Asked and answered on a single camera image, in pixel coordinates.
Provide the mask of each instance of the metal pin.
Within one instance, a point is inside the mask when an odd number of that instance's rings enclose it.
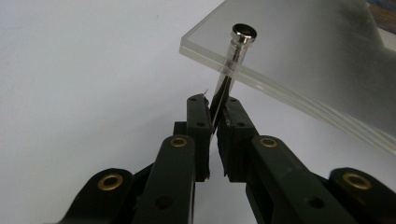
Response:
[[[254,42],[257,33],[252,27],[238,23],[233,26],[231,36],[232,40],[230,47],[228,47],[226,61],[220,73],[212,104],[210,105],[210,116],[212,118],[212,125],[215,128],[214,131],[219,124],[221,111],[233,87],[235,67],[244,61],[248,46]]]

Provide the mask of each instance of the white surface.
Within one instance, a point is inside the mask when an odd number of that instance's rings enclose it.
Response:
[[[0,222],[59,221],[88,179],[155,160],[185,101],[217,74],[178,54],[180,38],[221,1],[0,2]],[[313,172],[361,169],[396,190],[395,158],[235,83],[261,134]],[[245,187],[197,184],[194,223],[255,223]]]

